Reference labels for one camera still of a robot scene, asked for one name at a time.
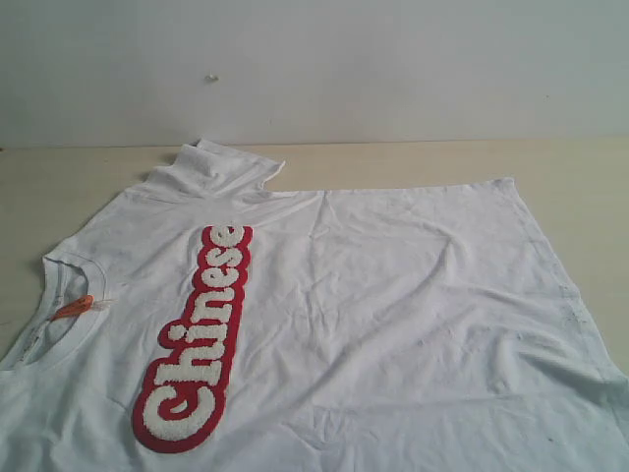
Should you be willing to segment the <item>white t-shirt red Chinese lettering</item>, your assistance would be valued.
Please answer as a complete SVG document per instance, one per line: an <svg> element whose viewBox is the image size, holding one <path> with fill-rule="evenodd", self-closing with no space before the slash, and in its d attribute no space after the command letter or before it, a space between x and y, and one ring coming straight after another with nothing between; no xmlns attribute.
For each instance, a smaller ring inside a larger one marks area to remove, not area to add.
<svg viewBox="0 0 629 472"><path fill-rule="evenodd" d="M628 380L512 179L281 169L184 146L44 256L3 470L627 469Z"/></svg>

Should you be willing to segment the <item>orange neck label tag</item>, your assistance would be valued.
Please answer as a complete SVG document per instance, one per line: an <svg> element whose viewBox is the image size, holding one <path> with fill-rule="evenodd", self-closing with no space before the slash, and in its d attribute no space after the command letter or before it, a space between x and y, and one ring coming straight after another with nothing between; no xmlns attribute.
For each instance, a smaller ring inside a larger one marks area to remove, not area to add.
<svg viewBox="0 0 629 472"><path fill-rule="evenodd" d="M83 313L88 312L94 304L94 298L92 295L85 295L70 304L58 309L54 316L51 318L52 321L57 321L66 318L75 318L80 316Z"/></svg>

